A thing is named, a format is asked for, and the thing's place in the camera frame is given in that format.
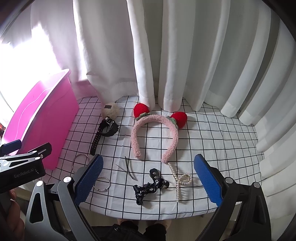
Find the person left hand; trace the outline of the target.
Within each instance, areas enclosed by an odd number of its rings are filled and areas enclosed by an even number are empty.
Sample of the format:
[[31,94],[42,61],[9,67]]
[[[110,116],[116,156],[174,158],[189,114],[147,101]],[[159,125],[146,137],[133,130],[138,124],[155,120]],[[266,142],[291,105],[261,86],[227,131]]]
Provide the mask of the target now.
[[16,202],[15,189],[1,194],[1,214],[15,238],[24,240],[25,224],[21,219],[21,208]]

